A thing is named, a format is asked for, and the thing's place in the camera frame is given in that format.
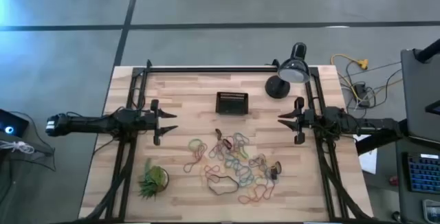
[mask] blue keyboard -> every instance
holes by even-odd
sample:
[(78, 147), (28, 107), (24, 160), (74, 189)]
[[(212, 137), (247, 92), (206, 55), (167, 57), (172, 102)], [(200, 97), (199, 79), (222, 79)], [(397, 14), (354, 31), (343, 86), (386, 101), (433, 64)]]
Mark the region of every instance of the blue keyboard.
[(410, 191), (440, 194), (439, 155), (407, 154)]

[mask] green plant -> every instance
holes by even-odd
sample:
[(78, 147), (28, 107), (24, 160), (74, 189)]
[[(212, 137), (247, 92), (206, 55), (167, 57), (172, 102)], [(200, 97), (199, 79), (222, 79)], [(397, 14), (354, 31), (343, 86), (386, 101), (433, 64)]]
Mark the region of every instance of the green plant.
[(139, 181), (140, 193), (142, 198), (156, 197), (158, 192), (165, 190), (166, 185), (165, 170), (160, 166), (151, 167), (151, 159), (145, 162), (144, 176)]

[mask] white cord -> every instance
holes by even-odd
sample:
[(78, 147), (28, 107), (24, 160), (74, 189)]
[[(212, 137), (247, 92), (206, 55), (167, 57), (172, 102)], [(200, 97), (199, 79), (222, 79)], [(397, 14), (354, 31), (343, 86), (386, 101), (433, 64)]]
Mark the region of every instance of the white cord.
[(32, 154), (35, 152), (35, 149), (33, 146), (30, 146), (29, 144), (19, 141), (19, 142), (7, 142), (7, 141), (1, 141), (0, 140), (0, 149), (12, 149), (12, 152), (15, 150), (19, 150), (22, 153), (25, 154)]

